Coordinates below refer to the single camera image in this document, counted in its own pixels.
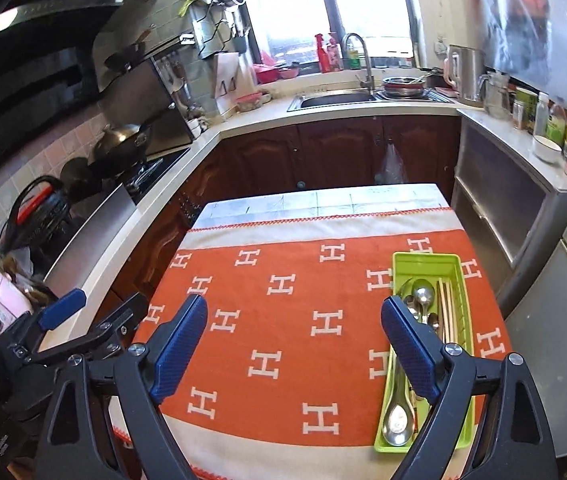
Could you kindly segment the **orange H-pattern blanket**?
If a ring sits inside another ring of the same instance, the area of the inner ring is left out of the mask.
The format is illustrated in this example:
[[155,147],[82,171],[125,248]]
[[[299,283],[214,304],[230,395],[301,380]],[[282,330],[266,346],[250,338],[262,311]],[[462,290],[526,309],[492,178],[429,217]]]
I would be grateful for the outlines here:
[[382,301],[395,252],[453,254],[466,282],[472,350],[511,348],[481,263],[444,206],[297,220],[225,220],[184,238],[136,338],[190,294],[208,322],[162,413],[206,479],[387,479],[373,447],[390,346]]

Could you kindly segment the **black wok pan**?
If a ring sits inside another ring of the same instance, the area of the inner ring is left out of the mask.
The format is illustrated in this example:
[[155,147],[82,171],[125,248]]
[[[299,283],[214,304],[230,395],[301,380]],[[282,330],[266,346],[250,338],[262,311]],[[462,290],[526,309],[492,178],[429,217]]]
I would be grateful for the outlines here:
[[175,103],[162,108],[141,124],[106,125],[93,148],[94,162],[124,159],[145,151],[150,142],[151,126],[173,110],[176,110]]

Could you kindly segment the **large steel soup spoon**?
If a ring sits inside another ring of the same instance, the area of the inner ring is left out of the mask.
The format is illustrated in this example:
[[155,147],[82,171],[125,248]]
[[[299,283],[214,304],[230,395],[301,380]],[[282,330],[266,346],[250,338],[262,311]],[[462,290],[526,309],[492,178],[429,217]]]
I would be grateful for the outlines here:
[[410,402],[408,378],[394,350],[391,357],[391,391],[383,413],[382,437],[388,445],[400,448],[413,439],[415,408]]

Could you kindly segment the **green plastic utensil tray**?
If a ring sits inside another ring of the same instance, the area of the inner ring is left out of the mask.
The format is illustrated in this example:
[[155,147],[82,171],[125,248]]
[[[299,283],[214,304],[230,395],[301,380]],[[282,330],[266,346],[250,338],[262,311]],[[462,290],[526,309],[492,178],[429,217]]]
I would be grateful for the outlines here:
[[[387,400],[389,400],[391,379],[391,357],[389,375],[385,380],[381,414],[373,447],[379,453],[405,454],[417,440],[431,408],[443,399],[449,373],[445,370],[442,352],[455,348],[463,353],[473,352],[472,320],[470,301],[465,280],[461,273],[460,258],[452,254],[417,254],[417,252],[397,252],[393,255],[393,278],[396,292],[384,301],[381,310],[381,323],[384,333],[391,341],[390,352],[394,350],[398,361],[408,378],[410,402],[415,408],[415,431],[413,439],[400,448],[388,445],[382,437],[382,419]],[[436,282],[442,280],[451,284],[457,325],[457,341],[443,342],[427,322],[418,322],[411,315],[403,300],[398,296],[401,286],[409,279],[415,283],[424,278],[434,288],[435,299],[430,312],[439,313]]]

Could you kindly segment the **large steel ladle spoon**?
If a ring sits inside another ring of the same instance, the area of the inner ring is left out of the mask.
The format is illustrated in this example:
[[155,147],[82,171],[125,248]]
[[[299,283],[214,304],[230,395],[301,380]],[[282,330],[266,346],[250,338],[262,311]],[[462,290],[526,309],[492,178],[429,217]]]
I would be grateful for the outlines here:
[[431,283],[424,278],[418,278],[418,280],[413,283],[413,289],[411,291],[413,292],[413,298],[415,298],[416,304],[419,304],[421,307],[422,323],[425,323],[427,322],[430,309],[434,304],[434,288]]

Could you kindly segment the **white bowl on counter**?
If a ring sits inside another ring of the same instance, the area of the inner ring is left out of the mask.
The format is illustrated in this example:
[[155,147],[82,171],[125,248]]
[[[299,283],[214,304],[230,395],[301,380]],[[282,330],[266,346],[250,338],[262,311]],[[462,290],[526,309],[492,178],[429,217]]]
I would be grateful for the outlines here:
[[533,136],[533,154],[549,165],[559,165],[562,159],[562,148],[545,136]]

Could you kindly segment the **steel sink faucet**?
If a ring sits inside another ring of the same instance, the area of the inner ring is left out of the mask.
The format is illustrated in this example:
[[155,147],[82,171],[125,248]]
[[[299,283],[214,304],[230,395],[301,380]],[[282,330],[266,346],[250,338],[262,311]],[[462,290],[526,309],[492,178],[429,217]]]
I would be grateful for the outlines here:
[[365,78],[359,83],[370,94],[376,91],[376,81],[372,73],[371,59],[364,38],[356,32],[348,32],[342,38],[342,50],[346,54],[349,70],[364,70]]

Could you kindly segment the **medium steel spoon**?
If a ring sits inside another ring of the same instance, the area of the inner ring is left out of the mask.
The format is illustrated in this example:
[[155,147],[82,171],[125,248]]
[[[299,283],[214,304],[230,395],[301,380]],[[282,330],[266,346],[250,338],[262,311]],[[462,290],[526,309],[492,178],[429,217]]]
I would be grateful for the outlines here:
[[422,309],[421,309],[421,305],[419,304],[419,302],[415,299],[415,296],[413,296],[413,279],[412,278],[409,278],[401,286],[401,288],[398,291],[398,296],[401,297],[401,299],[403,300],[405,306],[408,308],[411,315],[413,315],[413,317],[416,318],[416,320],[418,322],[420,322],[421,321],[421,315],[422,315]]

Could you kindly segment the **long red-tipped chopstick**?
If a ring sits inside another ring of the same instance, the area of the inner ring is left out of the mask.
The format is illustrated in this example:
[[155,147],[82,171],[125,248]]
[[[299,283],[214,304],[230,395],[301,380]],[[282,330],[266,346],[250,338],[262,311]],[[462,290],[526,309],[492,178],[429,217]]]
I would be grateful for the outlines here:
[[443,342],[448,342],[448,319],[446,287],[442,280],[436,282],[437,304],[439,305],[439,333]]

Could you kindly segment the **red-banded light chopstick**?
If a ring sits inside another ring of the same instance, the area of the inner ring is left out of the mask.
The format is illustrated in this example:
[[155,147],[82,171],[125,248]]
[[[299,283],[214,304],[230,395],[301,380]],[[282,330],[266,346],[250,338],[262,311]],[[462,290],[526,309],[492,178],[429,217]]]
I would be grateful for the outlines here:
[[447,329],[447,341],[456,342],[457,341],[457,325],[455,318],[455,307],[453,301],[453,292],[451,291],[451,284],[445,282],[443,284],[444,300],[445,300],[445,311],[446,311],[446,329]]

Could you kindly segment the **black electric kettle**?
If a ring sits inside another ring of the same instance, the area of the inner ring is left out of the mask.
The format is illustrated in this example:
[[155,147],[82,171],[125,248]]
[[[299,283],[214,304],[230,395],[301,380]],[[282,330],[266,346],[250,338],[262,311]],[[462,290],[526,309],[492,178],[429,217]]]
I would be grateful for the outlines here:
[[71,203],[63,182],[44,174],[17,196],[0,234],[0,256],[22,248],[42,254],[46,245],[74,229]]

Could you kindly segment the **pink rice cooker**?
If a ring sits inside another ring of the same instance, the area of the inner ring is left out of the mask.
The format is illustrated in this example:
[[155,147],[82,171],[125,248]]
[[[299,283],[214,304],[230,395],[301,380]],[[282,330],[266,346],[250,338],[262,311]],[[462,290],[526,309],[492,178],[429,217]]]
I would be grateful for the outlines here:
[[0,271],[0,334],[22,314],[31,312],[32,306],[26,296],[20,292],[8,274]]

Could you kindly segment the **steel kettle jug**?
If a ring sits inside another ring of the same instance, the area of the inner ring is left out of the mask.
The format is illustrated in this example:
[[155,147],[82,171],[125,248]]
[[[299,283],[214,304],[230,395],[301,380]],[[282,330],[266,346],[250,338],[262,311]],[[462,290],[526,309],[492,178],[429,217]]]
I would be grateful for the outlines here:
[[485,73],[484,52],[450,44],[444,60],[444,79],[457,92],[458,101],[481,107],[481,79]]

